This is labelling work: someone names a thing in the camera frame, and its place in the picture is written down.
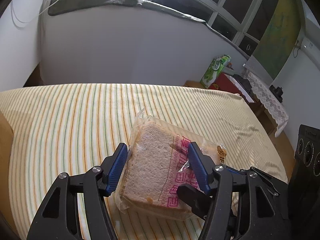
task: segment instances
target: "striped tablecloth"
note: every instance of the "striped tablecloth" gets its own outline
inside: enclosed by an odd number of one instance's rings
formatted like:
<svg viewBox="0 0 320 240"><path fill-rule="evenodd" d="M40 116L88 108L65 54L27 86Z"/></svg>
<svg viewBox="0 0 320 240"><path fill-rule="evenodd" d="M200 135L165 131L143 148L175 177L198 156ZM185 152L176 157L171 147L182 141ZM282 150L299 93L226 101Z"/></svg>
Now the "striped tablecloth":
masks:
<svg viewBox="0 0 320 240"><path fill-rule="evenodd" d="M128 143L135 114L147 114L227 147L227 165L255 166L286 181L274 146L244 100L222 91L135 84L68 84L0 93L0 111L14 132L9 195L22 239L51 183L63 171L84 173ZM84 239L90 239L79 195ZM198 239L201 219L173 221L106 206L119 239Z"/></svg>

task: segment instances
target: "white window frame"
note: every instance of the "white window frame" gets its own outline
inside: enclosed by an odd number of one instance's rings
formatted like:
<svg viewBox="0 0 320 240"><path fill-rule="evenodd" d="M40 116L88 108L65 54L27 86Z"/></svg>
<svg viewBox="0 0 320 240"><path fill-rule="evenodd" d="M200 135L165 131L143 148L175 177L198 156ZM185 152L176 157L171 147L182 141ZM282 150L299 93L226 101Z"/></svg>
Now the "white window frame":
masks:
<svg viewBox="0 0 320 240"><path fill-rule="evenodd" d="M262 0L252 0L249 6L249 9L245 14L244 19L242 20L241 23L239 23L227 10L225 10L225 8L223 8L223 4L226 0L219 0L218 3L215 3L212 0L196 0L196 1L203 4L204 6L206 6L207 8L213 11L210 19L208 20L209 26L213 24L217 15L220 14L220 16L224 20L230 23L237 30L236 35L232 39L232 42L236 46L240 45L244 36L249 37L250 39L252 39L253 41L259 44L260 41L252 37L251 35L249 35L247 31L260 7Z"/></svg>

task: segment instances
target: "blue gripper pad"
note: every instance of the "blue gripper pad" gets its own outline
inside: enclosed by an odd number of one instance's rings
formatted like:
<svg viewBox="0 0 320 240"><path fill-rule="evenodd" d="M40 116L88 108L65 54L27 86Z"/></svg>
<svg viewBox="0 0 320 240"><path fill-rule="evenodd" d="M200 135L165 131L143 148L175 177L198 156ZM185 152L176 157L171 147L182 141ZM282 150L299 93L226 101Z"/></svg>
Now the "blue gripper pad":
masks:
<svg viewBox="0 0 320 240"><path fill-rule="evenodd" d="M200 190L206 195L210 194L208 175L212 174L212 168L215 166L213 160L203 155L196 142L192 142L188 147L188 159L195 173Z"/></svg>
<svg viewBox="0 0 320 240"><path fill-rule="evenodd" d="M108 175L108 186L106 188L106 191L109 195L111 195L111 193L114 192L117 188L122 170L127 160L127 156L127 146L124 143L119 144L116 151L112 155L112 157L115 158L115 160Z"/></svg>

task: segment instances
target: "packaged bread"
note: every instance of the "packaged bread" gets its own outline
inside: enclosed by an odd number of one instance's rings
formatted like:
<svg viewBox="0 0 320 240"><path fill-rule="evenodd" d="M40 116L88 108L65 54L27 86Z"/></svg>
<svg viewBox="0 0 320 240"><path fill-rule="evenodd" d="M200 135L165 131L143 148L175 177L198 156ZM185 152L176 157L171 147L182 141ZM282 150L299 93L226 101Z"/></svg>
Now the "packaged bread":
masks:
<svg viewBox="0 0 320 240"><path fill-rule="evenodd" d="M185 220L191 208L178 199L179 185L187 183L199 189L188 165L188 144L197 142L215 163L224 162L217 145L204 137L152 116L138 113L130 137L128 161L116 191L120 211L127 208L159 217Z"/></svg>

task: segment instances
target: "metal screw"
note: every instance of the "metal screw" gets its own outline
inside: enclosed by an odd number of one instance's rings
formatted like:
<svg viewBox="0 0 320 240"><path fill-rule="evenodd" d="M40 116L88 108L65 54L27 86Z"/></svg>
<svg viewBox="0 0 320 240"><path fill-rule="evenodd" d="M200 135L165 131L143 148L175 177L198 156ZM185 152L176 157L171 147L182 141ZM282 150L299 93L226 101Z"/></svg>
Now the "metal screw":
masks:
<svg viewBox="0 0 320 240"><path fill-rule="evenodd" d="M221 165L216 165L216 166L214 167L214 169L215 169L216 171L223 171L223 167L222 167Z"/></svg>
<svg viewBox="0 0 320 240"><path fill-rule="evenodd" d="M59 179L64 179L67 176L65 172L59 174Z"/></svg>
<svg viewBox="0 0 320 240"><path fill-rule="evenodd" d="M258 176L258 174L255 173L254 171L250 171L250 172L249 172L249 176L250 176L251 178L256 178L256 177Z"/></svg>
<svg viewBox="0 0 320 240"><path fill-rule="evenodd" d="M99 171L101 171L101 167L100 167L100 166L94 166L94 167L92 168L92 171L93 171L93 172L99 172Z"/></svg>

